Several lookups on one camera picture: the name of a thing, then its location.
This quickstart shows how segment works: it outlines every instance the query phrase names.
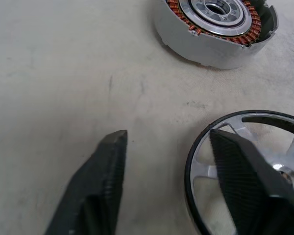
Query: electric motor stator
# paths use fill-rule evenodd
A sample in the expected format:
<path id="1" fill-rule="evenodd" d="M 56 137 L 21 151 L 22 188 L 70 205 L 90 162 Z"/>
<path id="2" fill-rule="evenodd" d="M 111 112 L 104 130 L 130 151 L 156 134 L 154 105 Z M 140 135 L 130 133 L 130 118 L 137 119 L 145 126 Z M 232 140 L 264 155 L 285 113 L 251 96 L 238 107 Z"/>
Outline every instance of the electric motor stator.
<path id="1" fill-rule="evenodd" d="M 265 0 L 159 0 L 155 26 L 186 59 L 220 69 L 243 65 L 274 36 L 278 17 Z"/>

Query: black metal tool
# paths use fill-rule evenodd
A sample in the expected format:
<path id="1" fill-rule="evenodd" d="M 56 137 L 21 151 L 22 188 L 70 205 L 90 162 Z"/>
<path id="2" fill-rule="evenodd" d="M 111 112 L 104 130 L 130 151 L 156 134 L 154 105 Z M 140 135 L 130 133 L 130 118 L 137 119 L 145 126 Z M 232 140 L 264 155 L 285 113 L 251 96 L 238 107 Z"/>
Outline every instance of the black metal tool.
<path id="1" fill-rule="evenodd" d="M 113 235 L 122 196 L 127 131 L 107 135 L 72 177 L 45 235 Z"/>
<path id="2" fill-rule="evenodd" d="M 221 191 L 238 235 L 294 235 L 294 189 L 239 135 L 213 129 Z"/>

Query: black rubber rim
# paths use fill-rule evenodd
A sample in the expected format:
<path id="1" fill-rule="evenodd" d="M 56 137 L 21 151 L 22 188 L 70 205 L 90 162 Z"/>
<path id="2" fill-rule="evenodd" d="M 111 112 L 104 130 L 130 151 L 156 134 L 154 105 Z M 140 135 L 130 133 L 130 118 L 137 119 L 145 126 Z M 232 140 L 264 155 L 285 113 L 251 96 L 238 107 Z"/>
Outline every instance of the black rubber rim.
<path id="1" fill-rule="evenodd" d="M 190 211 L 190 213 L 192 215 L 192 218 L 194 220 L 195 225 L 197 226 L 197 228 L 199 229 L 199 231 L 201 232 L 202 235 L 211 235 L 211 233 L 209 232 L 209 229 L 205 225 L 202 217 L 200 216 L 200 214 L 199 214 L 199 212 L 198 212 L 198 210 L 196 208 L 195 200 L 194 200 L 192 190 L 191 190 L 190 173 L 191 173 L 191 164 L 192 164 L 192 160 L 193 160 L 193 155 L 194 155 L 195 150 L 196 150 L 199 142 L 201 141 L 201 139 L 204 137 L 204 135 L 212 127 L 214 127 L 218 123 L 222 122 L 223 120 L 231 118 L 233 116 L 242 115 L 242 114 L 250 114 L 250 113 L 274 114 L 274 115 L 280 115 L 280 116 L 284 116 L 284 117 L 287 117 L 287 118 L 294 119 L 294 116 L 284 114 L 284 113 L 280 113 L 280 112 L 269 111 L 269 110 L 245 110 L 245 111 L 239 111 L 239 112 L 235 112 L 235 113 L 225 115 L 225 116 L 217 119 L 216 121 L 212 122 L 196 138 L 195 142 L 193 143 L 193 145 L 192 145 L 192 147 L 190 149 L 190 152 L 189 152 L 187 160 L 186 160 L 185 172 L 184 172 L 184 190 L 185 190 L 185 195 L 186 195 L 186 200 L 187 200 L 189 211 Z M 270 122 L 266 121 L 266 122 L 263 122 L 263 124 L 273 125 L 273 126 L 285 129 L 287 131 L 290 131 L 292 133 L 294 132 L 294 128 L 292 126 L 290 126 L 289 128 L 286 128 L 286 125 L 284 123 L 280 123 L 280 126 L 279 126 L 279 125 L 275 125 L 274 123 L 270 123 Z"/>

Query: gray floor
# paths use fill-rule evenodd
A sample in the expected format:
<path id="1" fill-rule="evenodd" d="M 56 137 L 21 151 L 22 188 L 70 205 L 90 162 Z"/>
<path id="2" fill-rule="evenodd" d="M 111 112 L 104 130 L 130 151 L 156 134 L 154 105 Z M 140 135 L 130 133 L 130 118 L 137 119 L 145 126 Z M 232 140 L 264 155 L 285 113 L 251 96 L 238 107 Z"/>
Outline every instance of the gray floor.
<path id="1" fill-rule="evenodd" d="M 166 48 L 154 0 L 0 0 L 0 235 L 40 235 L 70 176 L 106 134 L 129 131 L 118 235 L 195 234 L 183 195 L 199 132 L 246 109 L 294 115 L 294 0 L 243 68 Z"/>

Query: copper coil winding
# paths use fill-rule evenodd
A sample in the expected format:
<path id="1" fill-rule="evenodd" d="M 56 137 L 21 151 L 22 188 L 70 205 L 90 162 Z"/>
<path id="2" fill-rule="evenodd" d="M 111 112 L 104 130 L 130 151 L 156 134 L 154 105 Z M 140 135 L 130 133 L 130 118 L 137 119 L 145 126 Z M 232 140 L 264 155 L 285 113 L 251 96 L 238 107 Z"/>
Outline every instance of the copper coil winding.
<path id="1" fill-rule="evenodd" d="M 182 21 L 184 21 L 186 24 L 189 25 L 189 31 L 194 30 L 197 33 L 197 35 L 199 35 L 200 33 L 205 33 L 205 34 L 222 38 L 224 40 L 228 40 L 234 43 L 238 43 L 242 45 L 250 45 L 251 43 L 255 42 L 258 39 L 261 33 L 261 21 L 257 11 L 255 10 L 255 7 L 252 6 L 250 2 L 247 0 L 243 0 L 243 3 L 248 8 L 251 14 L 252 23 L 251 23 L 250 30 L 244 35 L 237 36 L 237 37 L 220 37 L 216 34 L 207 32 L 203 30 L 202 28 L 198 27 L 197 25 L 194 25 L 193 23 L 191 23 L 188 20 L 188 18 L 184 15 L 184 12 L 180 10 L 178 0 L 167 0 L 167 4 L 169 5 L 173 13 L 176 14 L 177 17 L 179 17 Z"/>

